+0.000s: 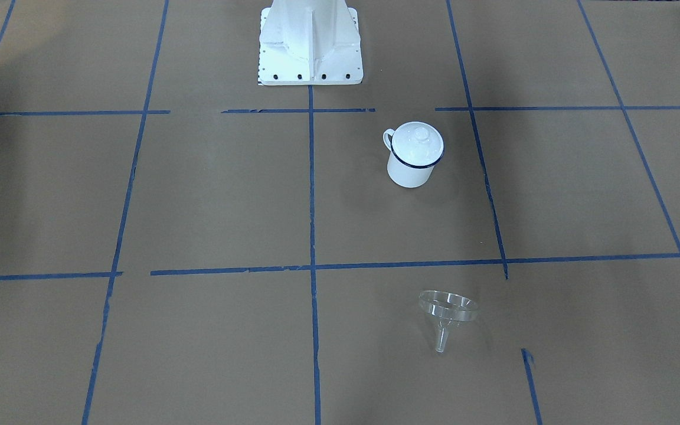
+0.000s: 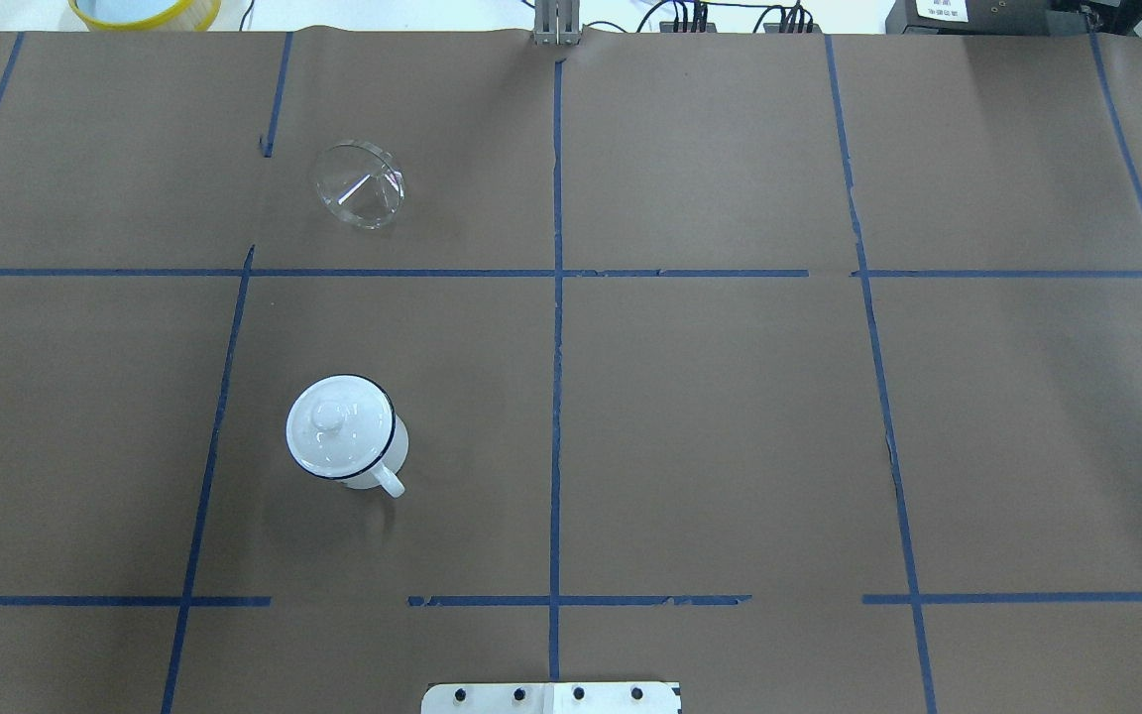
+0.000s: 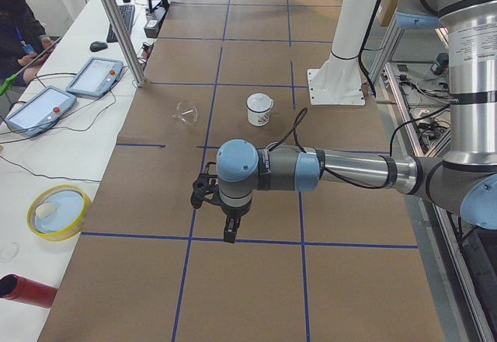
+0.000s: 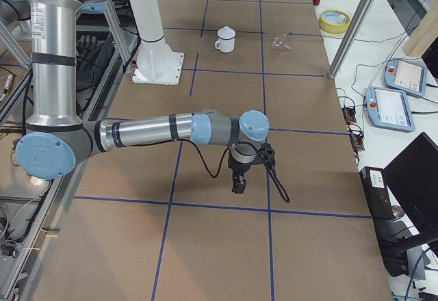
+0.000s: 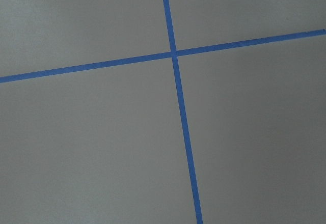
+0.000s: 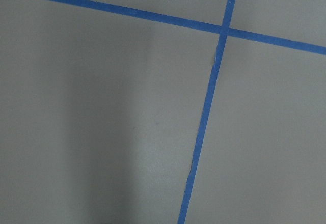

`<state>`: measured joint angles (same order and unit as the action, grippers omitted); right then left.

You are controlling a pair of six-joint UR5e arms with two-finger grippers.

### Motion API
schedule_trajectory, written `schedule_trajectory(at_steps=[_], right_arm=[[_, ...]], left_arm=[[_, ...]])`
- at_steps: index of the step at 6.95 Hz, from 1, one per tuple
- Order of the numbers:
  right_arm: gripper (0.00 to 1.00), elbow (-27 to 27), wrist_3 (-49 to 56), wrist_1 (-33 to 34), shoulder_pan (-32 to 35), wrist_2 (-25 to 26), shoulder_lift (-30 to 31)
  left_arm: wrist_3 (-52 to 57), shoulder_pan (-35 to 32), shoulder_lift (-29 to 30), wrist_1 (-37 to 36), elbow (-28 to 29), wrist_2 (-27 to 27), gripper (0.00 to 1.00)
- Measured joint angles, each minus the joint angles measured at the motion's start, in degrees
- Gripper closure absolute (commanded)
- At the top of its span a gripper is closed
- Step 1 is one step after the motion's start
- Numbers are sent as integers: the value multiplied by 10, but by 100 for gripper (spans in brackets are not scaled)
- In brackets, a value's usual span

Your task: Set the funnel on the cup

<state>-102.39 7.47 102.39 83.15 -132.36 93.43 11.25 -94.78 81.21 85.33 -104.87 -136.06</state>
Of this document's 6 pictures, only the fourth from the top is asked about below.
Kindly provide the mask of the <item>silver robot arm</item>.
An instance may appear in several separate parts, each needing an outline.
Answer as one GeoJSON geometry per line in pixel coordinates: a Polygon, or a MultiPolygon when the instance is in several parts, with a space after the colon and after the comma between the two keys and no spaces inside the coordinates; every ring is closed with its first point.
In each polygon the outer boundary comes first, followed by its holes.
{"type": "Polygon", "coordinates": [[[266,143],[268,118],[250,110],[227,117],[214,109],[145,120],[84,122],[77,115],[77,13],[85,5],[104,9],[106,0],[28,0],[31,19],[33,113],[16,145],[16,160],[27,174],[52,180],[82,161],[114,148],[167,142],[225,145],[233,192],[241,194],[253,165],[274,166],[266,143]]]}

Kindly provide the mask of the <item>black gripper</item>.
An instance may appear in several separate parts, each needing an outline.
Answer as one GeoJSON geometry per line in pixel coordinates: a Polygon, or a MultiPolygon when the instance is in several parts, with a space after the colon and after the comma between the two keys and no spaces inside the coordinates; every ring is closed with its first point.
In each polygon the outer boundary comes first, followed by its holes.
{"type": "Polygon", "coordinates": [[[257,161],[257,151],[252,144],[243,143],[230,148],[228,167],[232,170],[234,194],[243,194],[246,189],[244,173],[257,161]]]}

